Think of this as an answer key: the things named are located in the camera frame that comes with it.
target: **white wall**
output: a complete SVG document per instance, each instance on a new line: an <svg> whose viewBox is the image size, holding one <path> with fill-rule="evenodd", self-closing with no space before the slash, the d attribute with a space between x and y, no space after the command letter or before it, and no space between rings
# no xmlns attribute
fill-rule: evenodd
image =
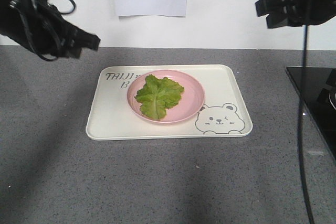
<svg viewBox="0 0 336 224"><path fill-rule="evenodd" d="M267 29L257 0L188 0L186 17L119 18L113 0L75 0L69 22L97 34L103 47L302 49L303 28ZM66 0L50 0L60 10ZM336 18L310 27L309 49L336 50ZM0 44L14 45L4 37Z"/></svg>

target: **speckled gray surface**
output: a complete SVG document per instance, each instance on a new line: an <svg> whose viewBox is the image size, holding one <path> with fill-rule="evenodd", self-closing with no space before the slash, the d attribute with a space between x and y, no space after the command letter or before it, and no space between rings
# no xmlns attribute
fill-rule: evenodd
<svg viewBox="0 0 336 224"><path fill-rule="evenodd" d="M300 51L101 48L44 62L0 47L0 223L308 223L297 159ZM335 52L309 65L336 67ZM109 66L224 64L254 124L242 138L96 142L85 126ZM336 223L336 166L305 117L316 223Z"/></svg>

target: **bear ear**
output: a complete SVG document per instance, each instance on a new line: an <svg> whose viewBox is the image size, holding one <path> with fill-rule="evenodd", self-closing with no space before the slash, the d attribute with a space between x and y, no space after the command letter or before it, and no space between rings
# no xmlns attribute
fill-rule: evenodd
<svg viewBox="0 0 336 224"><path fill-rule="evenodd" d="M228 110L232 110L234 112L236 112L238 110L237 107L234 104L232 104L232 103L225 103L223 105L223 107L226 108L226 109L228 109Z"/></svg>
<svg viewBox="0 0 336 224"><path fill-rule="evenodd" d="M203 106L201 107L200 111L205 110L206 108L208 108L208 106L206 104L203 104Z"/></svg>

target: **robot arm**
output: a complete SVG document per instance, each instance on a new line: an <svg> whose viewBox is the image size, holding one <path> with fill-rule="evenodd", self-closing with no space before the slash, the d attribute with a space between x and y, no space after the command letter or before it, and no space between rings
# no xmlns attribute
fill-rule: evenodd
<svg viewBox="0 0 336 224"><path fill-rule="evenodd" d="M336 15L336 0L312 0L309 22L305 17L308 0L259 0L258 17L267 15L267 27L320 25Z"/></svg>
<svg viewBox="0 0 336 224"><path fill-rule="evenodd" d="M0 34L44 60L79 58L83 47L98 50L100 39L96 35L65 21L62 13L47 1L0 0Z"/></svg>

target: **pink plate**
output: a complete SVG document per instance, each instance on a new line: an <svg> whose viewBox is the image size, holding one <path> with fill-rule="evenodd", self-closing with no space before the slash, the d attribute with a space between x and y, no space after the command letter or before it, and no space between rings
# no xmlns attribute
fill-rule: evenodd
<svg viewBox="0 0 336 224"><path fill-rule="evenodd" d="M140 112L140 103L134 98L136 92L145 85L145 77L154 75L159 79L168 77L169 79L178 82L184 87L184 92L181 94L178 105L167 110L167 115L159 121L151 120ZM143 74L136 78L130 85L127 91L127 101L133 112L142 119L158 123L158 124L171 124L182 122L193 117L201 109L205 101L205 94L202 85L189 74L176 71L176 70L157 70Z"/></svg>

